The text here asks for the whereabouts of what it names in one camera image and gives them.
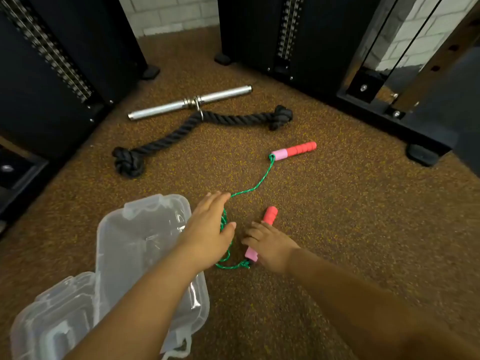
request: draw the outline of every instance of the brick wall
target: brick wall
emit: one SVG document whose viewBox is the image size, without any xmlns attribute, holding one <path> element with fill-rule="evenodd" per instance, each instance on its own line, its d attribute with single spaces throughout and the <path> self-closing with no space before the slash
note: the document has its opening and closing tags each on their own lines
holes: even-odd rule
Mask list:
<svg viewBox="0 0 480 360">
<path fill-rule="evenodd" d="M 478 0 L 442 0 L 399 62 L 399 67 L 425 64 L 452 33 Z M 366 64 L 377 71 L 392 69 L 422 27 L 438 0 L 400 0 L 375 42 Z M 384 5 L 379 23 L 365 43 L 368 49 L 387 17 L 391 5 Z"/>
<path fill-rule="evenodd" d="M 119 1 L 137 38 L 219 24 L 217 0 Z"/>
</svg>

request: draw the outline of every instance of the green rope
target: green rope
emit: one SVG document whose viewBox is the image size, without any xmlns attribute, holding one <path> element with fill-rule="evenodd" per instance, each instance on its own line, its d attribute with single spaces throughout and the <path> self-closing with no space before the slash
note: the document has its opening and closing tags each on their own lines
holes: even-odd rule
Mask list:
<svg viewBox="0 0 480 360">
<path fill-rule="evenodd" d="M 257 185 L 253 188 L 250 188 L 250 189 L 247 189 L 247 190 L 243 190 L 242 192 L 237 192 L 237 193 L 232 194 L 230 196 L 230 198 L 238 196 L 239 194 L 249 193 L 249 192 L 255 191 L 260 186 L 260 184 L 265 180 L 265 178 L 267 178 L 267 175 L 270 172 L 270 169 L 272 169 L 272 167 L 273 167 L 273 163 L 275 163 L 275 155 L 270 154 L 268 156 L 268 158 L 270 159 L 270 166 L 268 167 L 267 172 L 262 177 L 260 182 L 258 182 Z M 224 208 L 222 218 L 220 220 L 220 231 L 223 230 L 223 228 L 225 227 L 226 224 L 227 224 L 227 212 Z M 250 268 L 250 262 L 249 262 L 248 259 L 242 260 L 237 265 L 234 265 L 234 266 L 223 266 L 222 264 L 220 264 L 220 263 L 226 262 L 230 258 L 230 247 L 232 246 L 232 243 L 233 243 L 233 241 L 230 242 L 230 245 L 228 246 L 228 249 L 226 250 L 226 257 L 223 258 L 223 259 L 220 259 L 218 261 L 218 263 L 216 263 L 215 265 L 217 267 L 221 268 L 221 269 L 237 269 L 237 268 L 240 268 L 240 267 Z"/>
</svg>

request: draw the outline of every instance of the rubber foot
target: rubber foot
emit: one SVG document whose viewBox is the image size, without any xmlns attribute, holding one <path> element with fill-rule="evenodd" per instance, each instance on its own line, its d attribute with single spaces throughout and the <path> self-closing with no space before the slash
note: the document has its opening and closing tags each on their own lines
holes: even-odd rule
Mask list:
<svg viewBox="0 0 480 360">
<path fill-rule="evenodd" d="M 160 73 L 160 68 L 157 66 L 152 66 L 148 65 L 147 69 L 145 69 L 145 72 L 141 75 L 141 79 L 144 81 L 150 81 L 153 80 L 155 77 L 157 77 Z"/>
<path fill-rule="evenodd" d="M 428 150 L 417 144 L 410 144 L 407 146 L 406 156 L 425 167 L 434 166 L 440 159 L 440 156 L 434 151 Z"/>
<path fill-rule="evenodd" d="M 232 60 L 230 59 L 230 57 L 221 52 L 215 54 L 214 60 L 215 62 L 217 62 L 218 64 L 221 64 L 222 66 L 229 66 L 232 63 Z"/>
</svg>

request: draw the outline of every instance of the clear plastic container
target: clear plastic container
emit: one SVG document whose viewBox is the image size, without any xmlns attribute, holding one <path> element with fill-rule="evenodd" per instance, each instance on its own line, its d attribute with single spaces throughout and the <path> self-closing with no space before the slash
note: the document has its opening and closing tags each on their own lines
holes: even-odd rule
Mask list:
<svg viewBox="0 0 480 360">
<path fill-rule="evenodd" d="M 61 360 L 93 327 L 95 273 L 69 276 L 35 298 L 10 330 L 13 360 Z"/>
<path fill-rule="evenodd" d="M 188 200 L 157 194 L 126 203 L 98 225 L 96 244 L 96 325 L 150 266 L 172 249 L 192 215 Z M 210 309 L 203 272 L 183 295 L 162 346 L 162 353 L 187 342 L 207 320 Z"/>
</svg>

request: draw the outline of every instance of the hand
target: hand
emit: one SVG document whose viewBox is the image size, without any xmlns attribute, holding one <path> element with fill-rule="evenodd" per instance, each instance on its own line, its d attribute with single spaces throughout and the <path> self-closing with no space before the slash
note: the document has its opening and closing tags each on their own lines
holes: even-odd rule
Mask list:
<svg viewBox="0 0 480 360">
<path fill-rule="evenodd" d="M 229 198 L 230 193 L 207 193 L 178 236 L 175 250 L 187 254 L 189 264 L 197 273 L 218 262 L 233 240 L 235 222 L 228 223 L 220 233 L 223 206 Z"/>
<path fill-rule="evenodd" d="M 258 253 L 258 261 L 268 270 L 284 274 L 292 252 L 300 247 L 290 237 L 262 221 L 252 222 L 242 243 Z"/>
</svg>

